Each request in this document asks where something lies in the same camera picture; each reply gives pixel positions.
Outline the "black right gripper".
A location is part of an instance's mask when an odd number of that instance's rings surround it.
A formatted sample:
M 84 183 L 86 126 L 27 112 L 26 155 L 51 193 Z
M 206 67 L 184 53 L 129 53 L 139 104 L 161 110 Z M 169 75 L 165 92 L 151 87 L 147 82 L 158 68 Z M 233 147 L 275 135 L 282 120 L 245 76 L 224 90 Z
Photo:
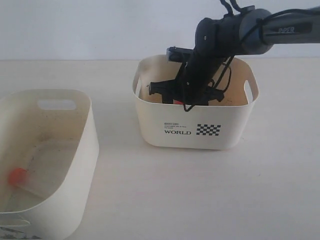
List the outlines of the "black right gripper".
M 193 50 L 187 62 L 180 62 L 174 79 L 150 82 L 148 94 L 161 95 L 163 104 L 173 104 L 174 100 L 192 106 L 207 106 L 213 100 L 221 102 L 225 97 L 223 91 L 209 84 L 224 61 L 201 56 Z

